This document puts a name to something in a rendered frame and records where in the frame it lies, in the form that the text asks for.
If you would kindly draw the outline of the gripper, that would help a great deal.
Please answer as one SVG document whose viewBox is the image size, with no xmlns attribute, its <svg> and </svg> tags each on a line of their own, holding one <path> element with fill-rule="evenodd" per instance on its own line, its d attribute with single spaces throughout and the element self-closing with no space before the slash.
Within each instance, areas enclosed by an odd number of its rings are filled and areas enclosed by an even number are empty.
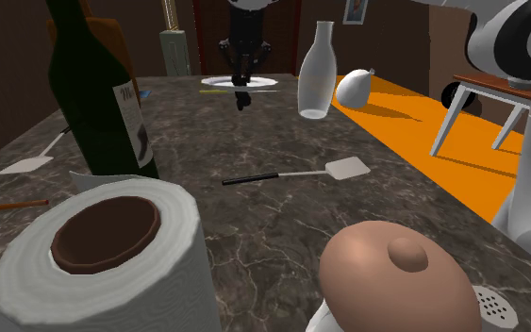
<svg viewBox="0 0 531 332">
<path fill-rule="evenodd" d="M 224 61 L 233 70 L 231 82 L 234 86 L 250 83 L 252 74 L 264 64 L 272 51 L 271 45 L 262 37 L 263 18 L 263 8 L 249 10 L 230 5 L 230 32 L 228 39 L 219 41 L 219 49 Z M 249 55 L 245 78 L 242 55 Z"/>
</svg>

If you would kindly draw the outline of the white plate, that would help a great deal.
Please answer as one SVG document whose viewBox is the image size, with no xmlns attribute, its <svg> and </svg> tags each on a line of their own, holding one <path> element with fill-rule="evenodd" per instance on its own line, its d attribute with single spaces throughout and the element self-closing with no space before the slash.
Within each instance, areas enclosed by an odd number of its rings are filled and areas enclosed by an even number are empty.
<svg viewBox="0 0 531 332">
<path fill-rule="evenodd" d="M 235 85 L 231 75 L 221 75 L 203 78 L 201 83 L 226 91 L 254 91 L 259 89 L 269 89 L 277 84 L 277 81 L 267 77 L 252 76 L 251 80 L 243 85 Z"/>
</svg>

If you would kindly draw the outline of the dark red door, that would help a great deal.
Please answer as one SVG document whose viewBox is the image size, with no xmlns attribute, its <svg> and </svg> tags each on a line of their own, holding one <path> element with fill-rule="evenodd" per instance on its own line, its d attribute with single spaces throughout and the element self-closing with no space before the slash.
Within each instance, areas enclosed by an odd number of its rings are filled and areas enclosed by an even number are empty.
<svg viewBox="0 0 531 332">
<path fill-rule="evenodd" d="M 218 43 L 229 35 L 227 0 L 191 0 L 203 75 L 231 75 Z M 262 36 L 271 54 L 257 69 L 259 75 L 293 74 L 302 0 L 279 0 L 264 9 Z"/>
</svg>

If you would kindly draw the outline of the grey green box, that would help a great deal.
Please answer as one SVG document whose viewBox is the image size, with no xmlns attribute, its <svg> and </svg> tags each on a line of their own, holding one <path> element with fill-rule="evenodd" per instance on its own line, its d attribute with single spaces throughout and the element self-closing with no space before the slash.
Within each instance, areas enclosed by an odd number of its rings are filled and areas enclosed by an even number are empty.
<svg viewBox="0 0 531 332">
<path fill-rule="evenodd" d="M 159 33 L 167 76 L 191 75 L 186 34 L 183 30 Z"/>
</svg>

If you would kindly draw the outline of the white bottle vase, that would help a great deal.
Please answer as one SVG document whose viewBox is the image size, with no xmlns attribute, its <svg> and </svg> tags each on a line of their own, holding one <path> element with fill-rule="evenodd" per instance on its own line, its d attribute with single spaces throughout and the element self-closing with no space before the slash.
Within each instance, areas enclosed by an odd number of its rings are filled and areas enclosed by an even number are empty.
<svg viewBox="0 0 531 332">
<path fill-rule="evenodd" d="M 318 21 L 298 75 L 299 115 L 318 120 L 327 115 L 337 78 L 337 62 L 332 46 L 333 22 Z"/>
</svg>

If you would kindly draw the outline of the white round sack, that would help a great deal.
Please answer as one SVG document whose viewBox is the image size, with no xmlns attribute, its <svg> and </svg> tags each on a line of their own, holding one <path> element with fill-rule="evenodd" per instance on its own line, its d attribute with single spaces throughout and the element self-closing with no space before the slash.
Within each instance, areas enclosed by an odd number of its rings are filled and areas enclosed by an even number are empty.
<svg viewBox="0 0 531 332">
<path fill-rule="evenodd" d="M 374 74 L 374 69 L 357 69 L 346 75 L 336 89 L 336 98 L 339 104 L 346 108 L 366 106 Z"/>
</svg>

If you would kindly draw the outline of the dark green wine bottle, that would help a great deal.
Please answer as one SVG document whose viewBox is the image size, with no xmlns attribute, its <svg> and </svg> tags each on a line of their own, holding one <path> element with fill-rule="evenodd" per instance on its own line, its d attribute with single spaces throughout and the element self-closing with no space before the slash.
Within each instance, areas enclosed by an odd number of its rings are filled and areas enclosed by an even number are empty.
<svg viewBox="0 0 531 332">
<path fill-rule="evenodd" d="M 45 0 L 56 28 L 50 88 L 94 175 L 158 178 L 139 94 L 91 33 L 78 0 Z"/>
</svg>

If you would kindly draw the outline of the black round object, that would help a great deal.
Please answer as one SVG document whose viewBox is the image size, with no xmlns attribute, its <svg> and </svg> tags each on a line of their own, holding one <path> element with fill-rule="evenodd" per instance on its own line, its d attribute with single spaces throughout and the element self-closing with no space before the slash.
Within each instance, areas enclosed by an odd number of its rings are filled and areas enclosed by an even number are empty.
<svg viewBox="0 0 531 332">
<path fill-rule="evenodd" d="M 445 108 L 449 108 L 455 98 L 456 90 L 460 83 L 458 81 L 448 84 L 441 92 L 440 101 Z M 480 102 L 475 103 L 477 94 L 470 92 L 462 110 L 472 114 L 473 116 L 480 117 L 482 115 L 482 106 Z"/>
</svg>

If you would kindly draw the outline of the white paper towel roll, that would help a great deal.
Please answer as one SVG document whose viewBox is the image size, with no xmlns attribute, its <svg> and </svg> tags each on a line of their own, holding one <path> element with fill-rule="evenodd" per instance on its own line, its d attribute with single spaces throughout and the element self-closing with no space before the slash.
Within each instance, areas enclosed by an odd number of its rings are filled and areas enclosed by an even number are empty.
<svg viewBox="0 0 531 332">
<path fill-rule="evenodd" d="M 86 176 L 0 259 L 0 332 L 221 332 L 194 198 L 135 175 Z"/>
</svg>

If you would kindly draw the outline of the brown top white leg table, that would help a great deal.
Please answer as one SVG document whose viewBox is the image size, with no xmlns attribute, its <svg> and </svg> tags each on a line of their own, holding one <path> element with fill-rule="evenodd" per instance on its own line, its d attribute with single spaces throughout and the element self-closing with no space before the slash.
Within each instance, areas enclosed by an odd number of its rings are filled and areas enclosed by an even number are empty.
<svg viewBox="0 0 531 332">
<path fill-rule="evenodd" d="M 435 156 L 438 153 L 470 92 L 513 106 L 513 110 L 491 146 L 492 149 L 499 149 L 522 114 L 530 109 L 530 84 L 517 80 L 508 81 L 488 74 L 454 75 L 454 80 L 454 82 L 458 81 L 460 85 L 456 90 L 451 106 L 447 108 L 446 116 L 432 145 L 430 155 Z"/>
</svg>

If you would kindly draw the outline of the orange pencil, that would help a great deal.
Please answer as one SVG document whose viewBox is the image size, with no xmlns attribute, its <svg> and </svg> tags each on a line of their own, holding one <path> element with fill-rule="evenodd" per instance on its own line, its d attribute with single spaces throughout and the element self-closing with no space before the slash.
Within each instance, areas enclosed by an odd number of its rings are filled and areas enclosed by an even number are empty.
<svg viewBox="0 0 531 332">
<path fill-rule="evenodd" d="M 16 208 L 32 208 L 32 207 L 46 206 L 46 205 L 49 205 L 48 200 L 35 200 L 35 201 L 27 201 L 27 202 L 1 204 L 0 210 L 16 209 Z"/>
</svg>

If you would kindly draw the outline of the framed wall picture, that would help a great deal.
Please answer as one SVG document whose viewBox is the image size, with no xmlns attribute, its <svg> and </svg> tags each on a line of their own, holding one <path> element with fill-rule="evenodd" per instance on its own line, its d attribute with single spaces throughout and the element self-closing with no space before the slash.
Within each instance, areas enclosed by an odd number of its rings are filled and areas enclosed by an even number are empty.
<svg viewBox="0 0 531 332">
<path fill-rule="evenodd" d="M 344 25 L 362 25 L 369 0 L 346 0 L 343 21 Z"/>
</svg>

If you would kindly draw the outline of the black handled metal spatula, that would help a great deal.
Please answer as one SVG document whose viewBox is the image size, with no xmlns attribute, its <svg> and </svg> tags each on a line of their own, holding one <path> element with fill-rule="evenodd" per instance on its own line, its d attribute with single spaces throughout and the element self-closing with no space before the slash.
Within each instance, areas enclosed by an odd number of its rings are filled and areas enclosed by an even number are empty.
<svg viewBox="0 0 531 332">
<path fill-rule="evenodd" d="M 226 179 L 222 181 L 223 186 L 235 185 L 241 183 L 255 182 L 260 180 L 267 180 L 278 178 L 281 176 L 297 176 L 297 175 L 319 175 L 328 174 L 336 180 L 343 180 L 363 174 L 367 174 L 371 169 L 363 163 L 358 157 L 343 158 L 331 162 L 327 162 L 322 171 L 307 171 L 307 172 L 291 172 L 291 173 L 269 173 L 256 174 L 239 178 Z"/>
<path fill-rule="evenodd" d="M 20 161 L 9 165 L 5 169 L 0 171 L 1 174 L 20 174 L 29 173 L 39 169 L 42 165 L 52 160 L 53 157 L 47 156 L 47 153 L 56 145 L 56 143 L 67 133 L 71 131 L 71 128 L 67 126 L 64 128 L 57 137 L 36 157 L 25 158 Z"/>
</svg>

